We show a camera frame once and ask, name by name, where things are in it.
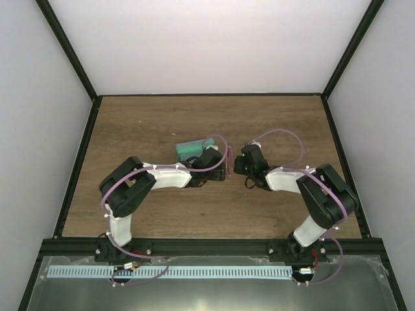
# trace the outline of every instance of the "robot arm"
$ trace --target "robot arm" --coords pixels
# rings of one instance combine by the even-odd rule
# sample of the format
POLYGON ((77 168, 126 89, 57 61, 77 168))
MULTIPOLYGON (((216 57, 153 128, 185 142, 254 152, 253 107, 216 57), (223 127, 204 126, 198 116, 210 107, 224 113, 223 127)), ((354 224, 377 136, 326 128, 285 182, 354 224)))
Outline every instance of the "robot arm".
MULTIPOLYGON (((246 145, 235 160, 235 173, 251 179, 255 186, 268 191, 289 191, 301 194, 309 211, 302 225, 290 235, 290 250, 300 254, 315 243, 328 229, 343 220, 340 207, 311 178, 301 172, 288 172, 282 167, 270 167, 264 159, 261 145, 246 145)), ((359 200, 335 169, 328 164, 306 171, 324 183, 342 202, 347 214, 359 207, 359 200)))
POLYGON ((138 157, 129 157, 117 167, 99 185, 102 197, 123 176, 143 167, 152 167, 138 173, 130 179, 130 183, 120 184, 106 201, 110 212, 110 230, 114 240, 120 246, 131 241, 131 215, 139 207, 147 194, 154 189, 165 187, 189 188, 201 187, 208 180, 223 181, 225 179, 225 163, 208 172, 189 172, 179 168, 209 168, 222 159, 216 146, 206 148, 200 157, 170 166, 151 165, 141 162, 138 157))

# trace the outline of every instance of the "purple cable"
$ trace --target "purple cable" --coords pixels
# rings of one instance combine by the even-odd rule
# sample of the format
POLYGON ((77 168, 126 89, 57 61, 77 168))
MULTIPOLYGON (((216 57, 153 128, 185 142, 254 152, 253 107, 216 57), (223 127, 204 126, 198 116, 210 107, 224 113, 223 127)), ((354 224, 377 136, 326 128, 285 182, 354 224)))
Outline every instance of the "purple cable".
MULTIPOLYGON (((338 264, 338 267, 337 267, 337 270, 332 274, 332 275, 330 275, 329 277, 326 277, 325 279, 323 279, 323 280, 321 280, 321 281, 317 281, 317 282, 310 282, 309 283, 309 286, 310 285, 319 285, 319 284, 323 284, 323 283, 325 283, 325 282, 327 282, 327 281, 330 281, 332 278, 334 278, 336 275, 338 275, 338 273, 340 272, 340 270, 342 269, 342 266, 343 266, 343 261, 344 261, 344 256, 343 256, 343 249, 342 249, 342 246, 340 245, 340 243, 338 242, 338 240, 336 240, 335 238, 329 238, 330 240, 332 240, 337 246, 338 246, 338 250, 340 251, 340 262, 339 262, 339 264, 338 264)), ((300 283, 301 284, 301 282, 298 282, 295 278, 292 278, 292 280, 295 282, 295 283, 300 283)))
MULTIPOLYGON (((124 284, 123 286, 134 286, 134 285, 140 285, 140 284, 146 284, 146 283, 149 283, 149 282, 151 282, 151 281, 155 281, 156 279, 158 279, 159 277, 161 277, 161 276, 163 276, 163 275, 165 275, 166 273, 167 273, 167 270, 169 269, 169 266, 166 266, 166 268, 161 272, 161 273, 159 273, 159 274, 157 274, 155 277, 152 277, 151 279, 147 279, 147 280, 144 280, 144 281, 141 281, 141 282, 133 282, 133 283, 122 283, 122 284, 124 284)), ((115 276, 117 275, 117 274, 120 274, 120 273, 122 273, 122 272, 125 272, 125 271, 127 271, 127 272, 131 272, 130 270, 128 270, 128 269, 122 269, 122 270, 118 270, 118 271, 115 271, 113 274, 112 274, 112 276, 111 276, 111 283, 112 284, 117 284, 116 283, 116 281, 115 281, 115 276)))
POLYGON ((319 185, 321 188, 323 188, 327 192, 327 194, 329 196, 331 196, 331 198, 336 202, 338 207, 340 207, 340 210, 342 211, 342 214, 343 214, 343 219, 341 220, 341 222, 339 222, 339 224, 344 224, 345 222, 348 221, 348 214, 346 212, 346 209, 344 208, 343 203, 333 193, 333 191, 331 191, 329 187, 324 185, 324 183, 322 181, 320 181, 316 176, 308 173, 308 171, 306 171, 306 170, 298 170, 298 169, 295 169, 295 168, 283 168, 283 171, 284 172, 299 172, 299 173, 302 173, 302 174, 306 175, 310 179, 312 179, 317 185, 319 185))
POLYGON ((294 136, 297 139, 297 141, 300 143, 300 147, 301 147, 301 154, 298 157, 298 159, 295 160, 294 162, 288 163, 288 164, 283 165, 283 166, 284 167, 290 167, 292 165, 295 165, 295 164, 298 164, 299 162, 301 162, 301 160, 303 159, 303 156, 304 156, 304 144, 303 144, 302 140, 295 133, 293 133, 292 131, 288 131, 288 130, 286 130, 284 128, 274 128, 273 130, 267 131, 264 134, 261 134, 260 136, 258 136, 257 138, 252 139, 252 141, 250 142, 250 144, 256 142, 258 139, 261 139, 262 137, 264 137, 264 136, 266 136, 268 134, 275 133, 275 132, 285 132, 285 133, 288 133, 288 134, 294 136))
MULTIPOLYGON (((156 165, 156 168, 161 168, 161 169, 163 169, 163 168, 175 168, 175 169, 177 169, 177 170, 183 170, 183 171, 185 171, 185 172, 208 172, 208 171, 210 171, 210 170, 214 170, 215 168, 217 168, 220 164, 222 164, 222 162, 223 161, 225 161, 225 159, 226 159, 226 157, 228 156, 228 143, 226 142, 226 140, 225 140, 225 138, 223 137, 223 136, 221 136, 220 134, 212 134, 212 135, 209 135, 208 137, 206 137, 206 139, 208 139, 208 138, 210 138, 210 137, 219 137, 220 139, 222 139, 222 141, 224 142, 224 145, 225 145, 225 152, 224 152, 224 155, 223 155, 223 157, 222 157, 222 159, 217 163, 217 164, 215 164, 215 165, 213 165, 212 167, 208 167, 208 168, 200 168, 200 169, 197 169, 197 168, 185 168, 185 167, 176 167, 176 165, 156 165)), ((105 202, 106 202, 106 200, 108 199, 108 197, 111 195, 111 193, 119 186, 119 185, 121 185, 122 183, 124 183, 127 179, 129 179, 129 178, 131 178, 132 176, 135 176, 135 175, 137 175, 137 174, 140 174, 140 173, 142 173, 142 172, 145 172, 145 171, 147 171, 147 170, 152 170, 152 169, 154 169, 154 167, 153 166, 151 166, 151 167, 143 167, 143 168, 140 168, 140 169, 138 169, 138 170, 134 170, 134 171, 132 171, 132 172, 130 172, 130 173, 128 173, 127 175, 125 175, 125 176, 123 176, 119 181, 117 181, 107 192, 106 192, 106 194, 104 194, 104 196, 102 197, 102 200, 101 200, 101 208, 105 211, 105 213, 107 214, 107 213, 109 213, 109 211, 107 210, 107 208, 105 207, 105 202)), ((112 233, 111 233, 111 225, 110 225, 110 217, 107 217, 108 218, 108 233, 107 233, 107 237, 108 237, 108 239, 110 240, 110 242, 112 243, 112 245, 114 246, 114 247, 116 247, 119 251, 121 251, 122 253, 124 253, 124 254, 126 254, 126 255, 128 255, 128 256, 131 256, 131 257, 135 257, 135 258, 140 258, 140 259, 161 259, 161 260, 164 260, 164 258, 163 257, 155 257, 155 256, 146 256, 146 255, 139 255, 139 254, 135 254, 135 253, 131 253, 131 252, 129 252, 129 251, 126 251, 125 249, 123 249, 115 240, 114 240, 114 238, 113 238, 113 236, 112 236, 112 233)), ((166 269, 165 269, 165 271, 163 271, 163 272, 161 272, 159 275, 157 275, 157 276, 155 276, 155 277, 153 277, 153 278, 151 278, 151 279, 149 279, 149 280, 146 280, 145 282, 148 282, 148 281, 153 281, 153 280, 156 280, 156 279, 158 279, 159 277, 161 277, 162 275, 164 275, 165 273, 166 273, 166 271, 169 269, 169 265, 167 265, 167 267, 166 267, 166 269)))

